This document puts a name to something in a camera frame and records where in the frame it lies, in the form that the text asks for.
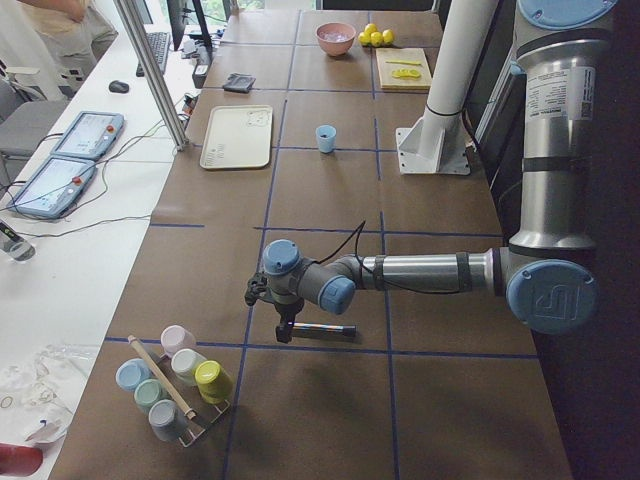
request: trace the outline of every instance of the red cylinder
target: red cylinder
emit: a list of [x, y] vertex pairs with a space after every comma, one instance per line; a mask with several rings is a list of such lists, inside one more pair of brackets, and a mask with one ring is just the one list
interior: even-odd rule
[[42, 450], [0, 443], [0, 475], [28, 477], [42, 465]]

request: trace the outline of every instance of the pink bowl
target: pink bowl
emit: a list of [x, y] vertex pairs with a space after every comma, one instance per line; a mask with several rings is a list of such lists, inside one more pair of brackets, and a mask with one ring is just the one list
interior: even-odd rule
[[325, 23], [316, 30], [318, 45], [327, 55], [337, 57], [343, 55], [353, 45], [356, 29], [347, 23]]

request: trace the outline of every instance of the warning label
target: warning label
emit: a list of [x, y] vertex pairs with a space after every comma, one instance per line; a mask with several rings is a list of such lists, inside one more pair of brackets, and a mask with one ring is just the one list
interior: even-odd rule
[[567, 117], [591, 120], [595, 69], [576, 67], [527, 80], [526, 121]]

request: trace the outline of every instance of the desk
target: desk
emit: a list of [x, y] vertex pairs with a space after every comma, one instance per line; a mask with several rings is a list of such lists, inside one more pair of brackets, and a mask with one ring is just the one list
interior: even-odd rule
[[[368, 49], [327, 57], [313, 32], [330, 21], [393, 28], [435, 67], [441, 30], [428, 13], [232, 17], [187, 130], [195, 145], [172, 165], [51, 478], [571, 477], [530, 333], [503, 300], [359, 292], [340, 318], [358, 325], [358, 342], [286, 346], [269, 306], [244, 305], [276, 238], [321, 258], [366, 219], [362, 255], [501, 243], [477, 165], [464, 178], [399, 174], [395, 127], [415, 122], [426, 95], [381, 92]], [[249, 95], [220, 88], [232, 72], [257, 77]], [[271, 163], [204, 172], [209, 112], [234, 104], [273, 106]], [[338, 130], [328, 156], [314, 145], [323, 123]], [[336, 323], [314, 306], [298, 318]], [[134, 356], [127, 335], [158, 350], [173, 323], [236, 379], [233, 410], [189, 449], [159, 442], [113, 381]]]
[[[76, 94], [52, 132], [63, 132], [82, 110], [120, 112], [125, 129], [109, 154], [142, 135], [161, 120], [146, 79], [135, 76], [137, 59], [126, 35], [120, 35]], [[184, 93], [195, 93], [193, 66], [170, 55], [166, 80], [174, 102]], [[111, 80], [130, 84], [126, 95], [108, 92]], [[25, 166], [26, 180], [44, 161], [55, 140], [44, 142]], [[125, 154], [108, 163], [107, 194], [68, 219], [39, 222], [7, 211], [0, 217], [19, 232], [59, 234], [85, 225], [121, 217], [149, 215], [162, 191], [174, 158], [173, 142], [161, 129]], [[104, 190], [100, 171], [81, 201]], [[2, 207], [8, 198], [2, 200]], [[0, 305], [2, 336], [0, 365], [22, 365], [49, 344], [100, 345], [113, 317], [149, 219], [127, 220], [89, 228], [61, 238], [30, 241], [36, 255], [20, 264], [8, 255], [0, 257]], [[0, 428], [0, 442], [21, 444], [18, 432]], [[47, 478], [60, 445], [46, 456], [45, 464], [31, 478]]]

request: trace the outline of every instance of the lemon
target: lemon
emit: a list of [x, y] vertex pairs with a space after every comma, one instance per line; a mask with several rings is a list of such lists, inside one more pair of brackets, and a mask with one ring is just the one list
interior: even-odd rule
[[374, 47], [382, 46], [382, 34], [380, 32], [373, 32], [371, 34], [371, 45]]
[[388, 29], [382, 32], [382, 41], [385, 45], [391, 45], [395, 39], [396, 37], [393, 34], [393, 30]]
[[358, 40], [360, 41], [360, 45], [363, 47], [368, 47], [371, 45], [371, 35], [366, 32], [360, 32], [358, 35]]
[[371, 35], [373, 32], [377, 32], [378, 27], [375, 23], [368, 23], [366, 27], [364, 27], [364, 33]]

